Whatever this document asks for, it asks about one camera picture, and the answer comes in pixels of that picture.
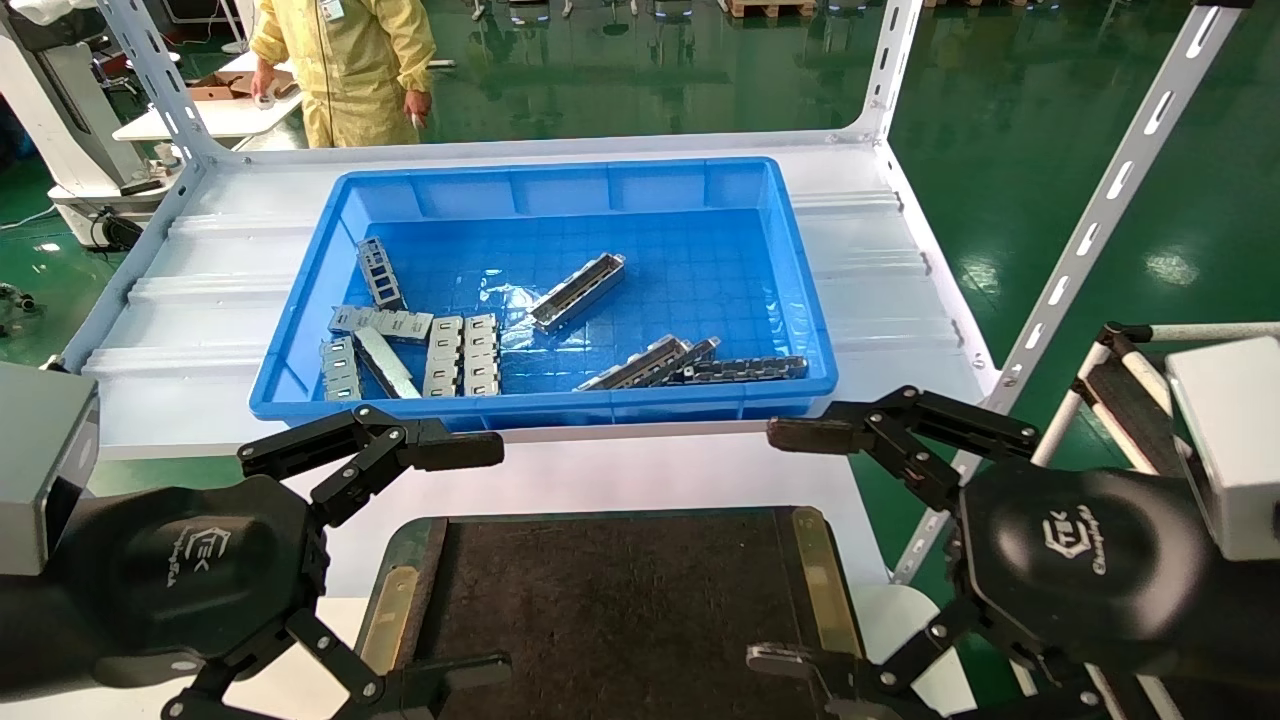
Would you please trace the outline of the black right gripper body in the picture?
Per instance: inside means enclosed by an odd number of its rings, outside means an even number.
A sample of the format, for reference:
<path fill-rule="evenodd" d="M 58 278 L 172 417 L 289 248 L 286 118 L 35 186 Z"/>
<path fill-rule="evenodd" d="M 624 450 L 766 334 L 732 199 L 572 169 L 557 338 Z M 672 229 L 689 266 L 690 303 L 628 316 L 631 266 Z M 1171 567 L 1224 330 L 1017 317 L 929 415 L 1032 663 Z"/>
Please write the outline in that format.
<path fill-rule="evenodd" d="M 957 492 L 956 519 L 998 642 L 1129 676 L 1277 689 L 1277 562 L 1225 559 L 1185 480 L 1001 462 Z"/>

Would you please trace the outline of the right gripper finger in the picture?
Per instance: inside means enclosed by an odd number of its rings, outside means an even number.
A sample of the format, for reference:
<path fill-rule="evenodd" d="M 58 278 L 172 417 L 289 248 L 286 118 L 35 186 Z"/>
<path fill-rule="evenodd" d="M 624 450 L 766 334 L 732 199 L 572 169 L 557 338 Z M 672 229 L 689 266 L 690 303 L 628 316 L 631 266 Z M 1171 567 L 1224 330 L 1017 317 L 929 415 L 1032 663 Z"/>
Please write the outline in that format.
<path fill-rule="evenodd" d="M 826 694 L 826 711 L 865 719 L 943 719 L 914 689 L 956 641 L 993 630 L 997 621 L 982 600 L 957 597 L 931 624 L 904 642 L 882 664 L 855 653 L 756 643 L 746 665 L 756 673 L 814 682 Z M 977 707 L 951 719 L 1100 719 L 1101 693 L 1091 682 L 1075 680 L 1002 705 Z"/>
<path fill-rule="evenodd" d="M 1033 425 L 943 395 L 904 386 L 870 402 L 832 402 L 817 418 L 773 418 L 773 448 L 795 454 L 865 454 L 934 511 L 957 506 L 961 474 L 928 441 L 980 459 L 1030 459 Z"/>

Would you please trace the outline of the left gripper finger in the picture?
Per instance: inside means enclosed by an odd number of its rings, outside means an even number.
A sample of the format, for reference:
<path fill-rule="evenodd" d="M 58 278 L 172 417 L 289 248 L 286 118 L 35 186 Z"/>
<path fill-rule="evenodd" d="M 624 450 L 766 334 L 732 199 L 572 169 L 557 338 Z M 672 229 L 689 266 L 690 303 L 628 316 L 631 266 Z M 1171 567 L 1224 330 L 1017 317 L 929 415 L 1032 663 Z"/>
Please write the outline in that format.
<path fill-rule="evenodd" d="M 337 638 L 312 610 L 274 618 L 253 637 L 246 659 L 210 659 L 193 683 L 163 708 L 164 719 L 269 719 L 268 714 L 227 705 L 224 696 L 239 674 L 274 659 L 268 647 L 300 644 L 347 692 L 334 719 L 436 719 L 454 691 L 490 685 L 511 678 L 506 652 L 466 659 L 413 661 L 387 674 L 374 670 Z"/>
<path fill-rule="evenodd" d="M 311 514 L 324 527 L 340 527 L 403 471 L 490 468 L 504 461 L 495 432 L 454 433 L 435 418 L 403 420 L 361 405 L 250 442 L 238 451 L 246 477 L 283 482 L 339 462 L 314 487 Z"/>

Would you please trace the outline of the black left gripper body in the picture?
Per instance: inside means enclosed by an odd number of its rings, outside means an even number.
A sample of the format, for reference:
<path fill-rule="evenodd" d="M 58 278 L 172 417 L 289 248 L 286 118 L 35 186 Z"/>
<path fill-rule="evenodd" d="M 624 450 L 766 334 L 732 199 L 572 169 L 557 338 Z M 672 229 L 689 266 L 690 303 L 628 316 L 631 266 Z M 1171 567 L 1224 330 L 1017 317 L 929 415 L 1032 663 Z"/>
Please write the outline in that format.
<path fill-rule="evenodd" d="M 1 696 L 133 689 L 211 661 L 248 676 L 315 609 L 326 534 L 268 477 L 81 501 L 36 577 L 3 578 Z"/>

